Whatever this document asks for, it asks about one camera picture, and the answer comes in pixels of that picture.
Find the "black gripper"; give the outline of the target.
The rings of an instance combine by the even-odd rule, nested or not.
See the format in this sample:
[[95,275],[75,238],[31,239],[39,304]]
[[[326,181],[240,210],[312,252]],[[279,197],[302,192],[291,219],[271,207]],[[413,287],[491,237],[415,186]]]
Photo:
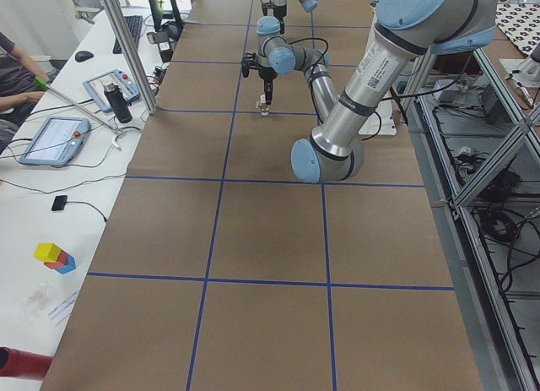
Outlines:
[[263,80],[262,104],[272,104],[273,81],[278,77],[278,74],[273,68],[260,67],[258,75]]
[[287,6],[286,5],[273,5],[273,16],[279,21],[283,22],[284,18],[287,15]]

